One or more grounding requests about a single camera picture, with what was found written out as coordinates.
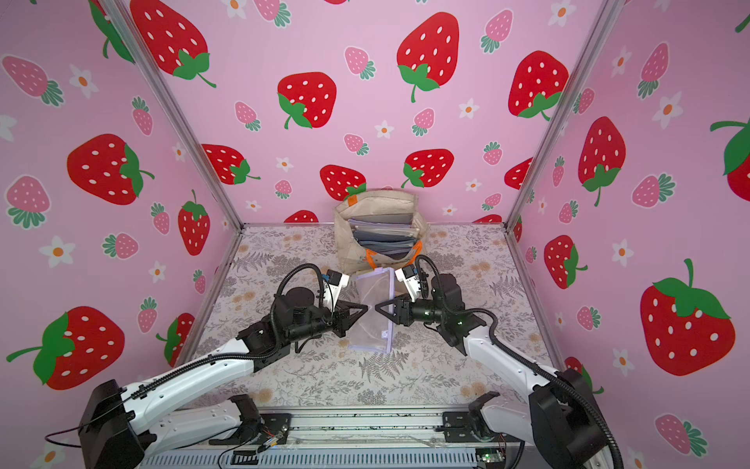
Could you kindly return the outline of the purple pouch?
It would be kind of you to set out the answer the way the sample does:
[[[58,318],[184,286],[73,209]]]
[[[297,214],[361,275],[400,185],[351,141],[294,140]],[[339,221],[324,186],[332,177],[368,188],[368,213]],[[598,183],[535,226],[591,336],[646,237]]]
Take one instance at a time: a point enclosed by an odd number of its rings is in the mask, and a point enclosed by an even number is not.
[[[361,352],[390,354],[394,324],[375,309],[379,303],[395,298],[395,272],[392,268],[378,268],[355,278],[357,304],[368,307],[348,331],[349,348]]]

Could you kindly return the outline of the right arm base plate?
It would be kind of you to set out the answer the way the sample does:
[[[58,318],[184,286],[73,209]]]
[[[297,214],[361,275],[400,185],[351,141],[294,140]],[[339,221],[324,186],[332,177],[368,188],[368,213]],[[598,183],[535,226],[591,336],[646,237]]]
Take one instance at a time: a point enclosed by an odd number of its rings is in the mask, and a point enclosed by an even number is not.
[[[520,440],[508,434],[491,431],[478,414],[468,410],[444,412],[437,433],[443,434],[447,443],[519,443]]]

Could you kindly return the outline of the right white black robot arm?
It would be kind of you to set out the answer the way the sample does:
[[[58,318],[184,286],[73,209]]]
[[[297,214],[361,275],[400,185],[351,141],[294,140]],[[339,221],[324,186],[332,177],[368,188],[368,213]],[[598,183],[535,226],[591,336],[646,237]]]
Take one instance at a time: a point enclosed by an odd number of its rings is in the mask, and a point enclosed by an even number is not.
[[[522,410],[497,396],[479,402],[475,412],[480,428],[534,445],[552,468],[583,468],[597,461],[623,467],[613,430],[579,372],[546,367],[504,343],[497,333],[498,316],[467,307],[455,277],[441,273],[430,257],[418,255],[396,270],[395,278],[406,292],[377,304],[379,314],[399,326],[425,324],[523,398]]]

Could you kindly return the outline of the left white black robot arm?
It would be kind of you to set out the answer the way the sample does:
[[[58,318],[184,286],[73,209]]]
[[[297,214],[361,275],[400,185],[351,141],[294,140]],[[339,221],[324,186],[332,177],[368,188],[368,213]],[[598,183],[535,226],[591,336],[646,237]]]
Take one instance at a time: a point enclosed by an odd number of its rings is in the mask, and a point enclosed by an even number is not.
[[[281,281],[269,312],[225,345],[146,381],[98,386],[77,428],[85,467],[136,468],[151,456],[203,442],[240,446],[275,440],[246,394],[219,406],[187,405],[300,352],[311,339],[328,332],[345,337],[368,310],[338,299],[347,284],[341,273],[298,266]]]

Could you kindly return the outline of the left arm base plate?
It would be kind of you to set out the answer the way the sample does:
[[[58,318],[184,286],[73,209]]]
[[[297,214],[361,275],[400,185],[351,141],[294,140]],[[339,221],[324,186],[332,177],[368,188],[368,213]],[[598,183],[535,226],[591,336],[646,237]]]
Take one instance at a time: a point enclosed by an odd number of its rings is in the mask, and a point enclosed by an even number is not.
[[[291,429],[292,414],[283,412],[263,412],[259,417],[253,417],[243,422],[237,429],[232,430],[228,437],[213,438],[208,441],[211,446],[236,446],[249,444],[261,446],[269,440],[275,439],[279,445],[287,441]]]

